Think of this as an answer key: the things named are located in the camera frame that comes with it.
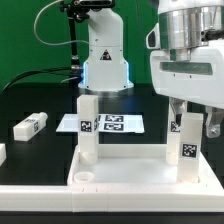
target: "circular hole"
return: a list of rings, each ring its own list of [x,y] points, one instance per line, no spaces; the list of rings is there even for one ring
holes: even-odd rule
[[[94,180],[95,175],[90,172],[79,172],[74,175],[76,183],[90,183]]]

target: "black tabletop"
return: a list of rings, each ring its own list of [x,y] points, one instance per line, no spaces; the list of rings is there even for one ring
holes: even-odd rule
[[[80,96],[69,84],[17,84],[0,95],[0,143],[7,159],[0,185],[66,185],[77,133],[56,133],[65,113],[76,113]],[[204,112],[190,104],[189,111]],[[32,113],[48,114],[47,126],[28,142],[14,141],[13,126]],[[99,113],[143,116],[144,134],[100,133],[101,144],[166,143],[168,98],[151,85],[136,85],[131,95],[99,99]],[[224,137],[202,141],[202,151],[220,182],[224,176]],[[221,213],[16,213],[0,212],[0,223],[224,223]]]

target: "white paper sheet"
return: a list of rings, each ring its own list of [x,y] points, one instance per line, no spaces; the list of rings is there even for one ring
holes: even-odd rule
[[[142,115],[99,114],[99,132],[143,133]],[[78,132],[78,115],[65,114],[56,132]]]

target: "green wall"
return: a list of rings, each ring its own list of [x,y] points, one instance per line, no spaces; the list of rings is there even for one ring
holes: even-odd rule
[[[70,66],[70,46],[51,47],[39,43],[33,34],[33,23],[38,12],[52,0],[2,1],[0,6],[0,90],[15,75],[36,69]],[[130,78],[134,83],[150,83],[150,72],[142,36],[154,27],[157,16],[147,0],[117,0],[113,9],[124,20],[124,56],[130,63]],[[88,40],[87,22],[76,24],[78,39]],[[47,10],[40,19],[38,32],[50,42],[69,40],[67,16],[58,5]],[[88,56],[88,46],[79,44],[81,61]],[[37,75],[23,82],[59,82],[63,78]]]

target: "warning label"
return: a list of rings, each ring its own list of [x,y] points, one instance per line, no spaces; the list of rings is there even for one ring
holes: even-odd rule
[[[100,60],[103,60],[103,61],[111,61],[111,57],[110,57],[110,54],[108,52],[108,50],[105,50],[103,55],[101,56]]]

